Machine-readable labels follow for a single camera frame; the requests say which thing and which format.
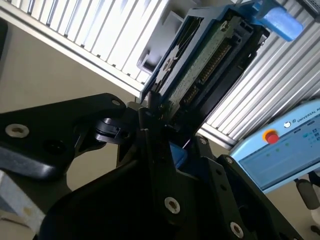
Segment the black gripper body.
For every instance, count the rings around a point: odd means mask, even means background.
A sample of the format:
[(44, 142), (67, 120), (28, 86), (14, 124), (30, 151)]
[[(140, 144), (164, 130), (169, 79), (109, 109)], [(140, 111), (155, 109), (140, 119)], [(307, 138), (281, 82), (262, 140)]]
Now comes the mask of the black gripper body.
[(135, 160), (60, 199), (40, 240), (228, 240), (217, 196), (174, 166)]

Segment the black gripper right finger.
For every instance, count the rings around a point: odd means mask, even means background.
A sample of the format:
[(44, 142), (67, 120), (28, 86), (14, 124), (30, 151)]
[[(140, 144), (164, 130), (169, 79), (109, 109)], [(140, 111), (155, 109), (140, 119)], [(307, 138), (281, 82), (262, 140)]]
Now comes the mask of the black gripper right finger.
[(209, 142), (194, 137), (197, 167), (206, 176), (232, 240), (301, 240), (302, 236), (229, 155), (215, 157)]

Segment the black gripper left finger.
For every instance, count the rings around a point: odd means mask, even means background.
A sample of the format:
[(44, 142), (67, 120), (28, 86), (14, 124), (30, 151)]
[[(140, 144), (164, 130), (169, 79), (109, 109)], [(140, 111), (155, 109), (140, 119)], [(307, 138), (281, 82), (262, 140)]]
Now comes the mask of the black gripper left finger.
[(174, 167), (162, 115), (153, 97), (144, 107), (110, 93), (2, 113), (0, 197), (26, 220), (45, 219), (73, 192), (66, 183), (71, 163), (107, 143), (119, 146), (121, 166)]

